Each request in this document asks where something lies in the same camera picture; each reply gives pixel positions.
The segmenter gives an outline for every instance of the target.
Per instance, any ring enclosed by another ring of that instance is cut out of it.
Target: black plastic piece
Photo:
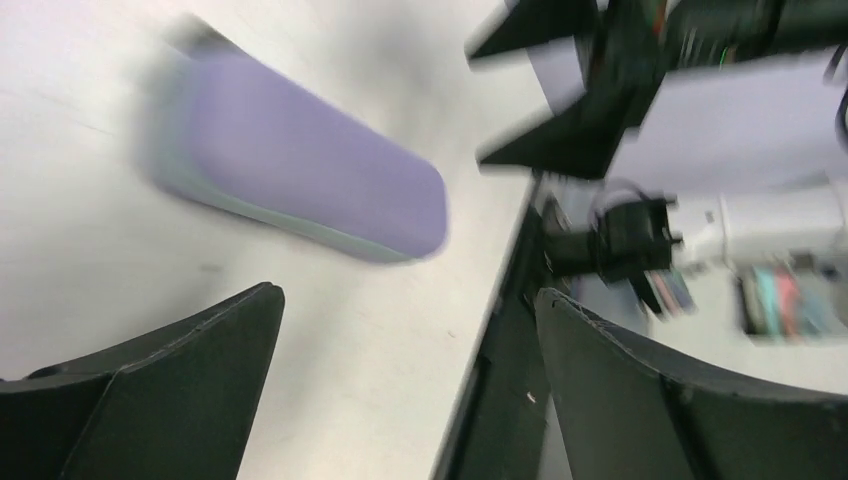
[[[550,392],[532,310],[539,287],[528,297],[527,282],[537,278],[534,272],[544,256],[540,229],[565,220],[546,215],[556,213],[550,207],[537,209],[534,200],[540,196],[537,181],[434,480],[538,476]],[[567,291],[567,285],[558,285]]]
[[[844,60],[846,51],[848,51],[848,44],[842,44],[833,52],[825,71],[826,79],[833,79],[836,76],[837,69]],[[836,136],[842,148],[848,150],[848,88],[845,89],[842,100],[839,101],[839,107],[836,109]]]
[[[510,271],[508,272],[510,275],[507,276],[507,282],[517,286],[515,290],[519,292],[521,301],[530,312],[533,311],[536,295],[542,288],[570,289],[570,279],[554,272],[551,259],[556,258],[560,264],[564,259],[552,257],[550,239],[573,239],[581,236],[580,232],[572,232],[568,218],[556,198],[552,195],[543,198],[541,208],[536,210],[531,207],[527,214],[529,225],[523,231],[524,238],[521,241],[525,246],[523,268]],[[579,242],[575,240],[572,243],[582,246]],[[583,253],[584,256],[577,259],[578,262],[585,262],[588,258],[585,256],[588,252]]]
[[[601,180],[622,138],[641,126],[662,78],[618,86],[599,80],[565,111],[495,148],[481,166],[520,166],[584,180]]]
[[[670,268],[672,249],[682,239],[669,230],[669,204],[666,198],[626,202],[607,210],[596,230],[548,233],[548,269],[554,277],[597,273],[612,283]]]
[[[763,56],[824,50],[848,42],[848,3],[842,0],[769,3],[779,11],[771,14]]]
[[[477,60],[591,34],[600,23],[595,0],[520,0],[468,57]]]
[[[285,298],[257,285],[115,347],[0,383],[0,472],[236,478]]]
[[[536,324],[576,480],[848,478],[848,397],[701,362],[553,289]]]

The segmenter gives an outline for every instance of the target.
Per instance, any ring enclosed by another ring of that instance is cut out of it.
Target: black cable
[[[840,45],[833,53],[825,71],[827,78],[832,79],[836,76],[836,71],[845,57],[846,51],[848,51],[848,44]],[[845,89],[842,100],[839,102],[839,108],[836,110],[836,134],[842,147],[848,151],[848,118],[846,117],[848,117],[848,88]]]
[[[594,227],[598,224],[598,220],[603,216],[604,212],[600,208],[601,201],[608,198],[614,192],[632,192],[639,197],[640,200],[651,200],[651,197],[642,190],[638,183],[626,178],[614,178],[605,180],[603,187],[592,197],[592,203],[589,204],[589,225]]]

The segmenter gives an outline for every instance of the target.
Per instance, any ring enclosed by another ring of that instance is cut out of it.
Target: white table
[[[500,0],[27,0],[0,5],[0,377],[171,323],[260,281],[287,306],[239,478],[427,478],[525,197],[474,150],[544,108],[529,64],[472,73]],[[163,28],[192,12],[432,161],[450,240],[374,267],[136,174]]]

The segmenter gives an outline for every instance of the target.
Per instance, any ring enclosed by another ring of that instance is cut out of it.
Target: lavender case
[[[164,188],[368,261],[444,243],[432,165],[241,50],[197,50],[166,84],[152,122]]]

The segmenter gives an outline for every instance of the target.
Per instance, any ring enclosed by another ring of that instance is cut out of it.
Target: white robot part
[[[791,191],[677,198],[672,232],[683,237],[673,265],[752,263],[793,254],[848,252],[848,182]]]

